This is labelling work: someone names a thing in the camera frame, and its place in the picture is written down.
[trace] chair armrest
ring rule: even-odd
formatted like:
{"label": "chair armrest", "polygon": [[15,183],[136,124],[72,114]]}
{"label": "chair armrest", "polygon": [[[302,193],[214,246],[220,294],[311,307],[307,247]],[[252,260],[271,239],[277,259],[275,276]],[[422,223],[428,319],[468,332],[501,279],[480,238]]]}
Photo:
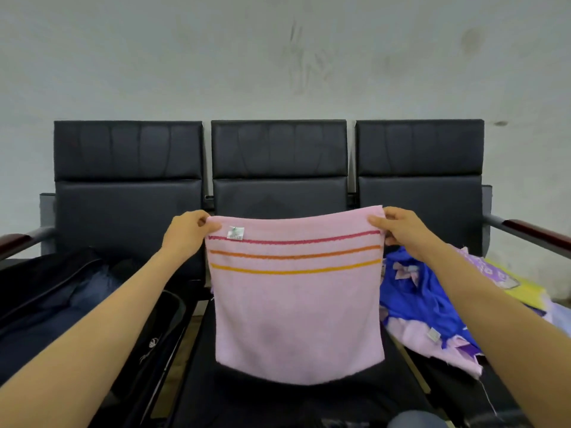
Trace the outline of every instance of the chair armrest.
{"label": "chair armrest", "polygon": [[484,222],[494,228],[520,237],[556,254],[571,259],[571,237],[541,228],[518,219],[502,219],[495,215],[484,215]]}
{"label": "chair armrest", "polygon": [[0,236],[0,260],[11,257],[55,235],[53,226],[42,226],[26,234]]}

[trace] yellow cloth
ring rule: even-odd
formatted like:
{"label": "yellow cloth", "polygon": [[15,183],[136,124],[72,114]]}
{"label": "yellow cloth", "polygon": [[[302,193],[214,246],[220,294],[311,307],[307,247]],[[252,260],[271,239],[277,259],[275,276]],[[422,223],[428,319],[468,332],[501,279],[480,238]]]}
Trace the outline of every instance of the yellow cloth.
{"label": "yellow cloth", "polygon": [[491,264],[492,266],[501,269],[505,274],[510,276],[513,280],[520,283],[519,286],[515,288],[505,289],[504,291],[510,296],[518,299],[520,302],[525,303],[532,308],[546,310],[544,297],[547,295],[545,288],[537,285],[535,282],[530,281],[524,277],[518,276],[515,273],[511,273],[505,267],[490,261],[489,259],[484,259],[485,262]]}

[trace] person's left hand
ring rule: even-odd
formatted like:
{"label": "person's left hand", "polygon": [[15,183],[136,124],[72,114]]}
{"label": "person's left hand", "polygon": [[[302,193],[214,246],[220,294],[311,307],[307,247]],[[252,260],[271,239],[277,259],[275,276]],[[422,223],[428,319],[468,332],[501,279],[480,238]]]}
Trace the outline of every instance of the person's left hand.
{"label": "person's left hand", "polygon": [[175,255],[182,262],[192,257],[202,246],[204,237],[222,227],[218,223],[206,222],[209,217],[204,210],[195,210],[172,218],[161,250]]}

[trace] hand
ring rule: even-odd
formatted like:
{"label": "hand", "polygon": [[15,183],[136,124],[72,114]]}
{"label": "hand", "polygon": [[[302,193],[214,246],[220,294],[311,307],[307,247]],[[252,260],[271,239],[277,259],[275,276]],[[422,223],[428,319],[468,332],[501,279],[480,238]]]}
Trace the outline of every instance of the hand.
{"label": "hand", "polygon": [[163,237],[162,251],[176,256],[182,262],[192,257],[202,246],[204,237],[218,231],[222,226],[206,222],[210,215],[204,210],[185,212],[172,218]]}
{"label": "hand", "polygon": [[426,262],[426,253],[444,244],[412,210],[397,207],[384,207],[383,210],[387,218],[370,215],[367,220],[378,229],[388,231],[387,246],[402,245],[411,256]]}

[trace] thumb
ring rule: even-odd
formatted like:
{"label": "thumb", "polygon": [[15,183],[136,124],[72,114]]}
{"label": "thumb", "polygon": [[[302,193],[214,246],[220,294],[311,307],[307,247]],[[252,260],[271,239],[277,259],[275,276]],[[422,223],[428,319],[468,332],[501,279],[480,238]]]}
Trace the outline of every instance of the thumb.
{"label": "thumb", "polygon": [[218,231],[220,228],[222,228],[221,223],[212,221],[206,221],[206,223],[200,227],[205,236]]}
{"label": "thumb", "polygon": [[381,218],[381,217],[375,216],[375,215],[369,215],[367,217],[367,221],[369,221],[369,223],[372,226],[375,226],[381,230],[391,231],[395,227],[394,221],[391,221],[391,220],[385,219],[385,218]]}

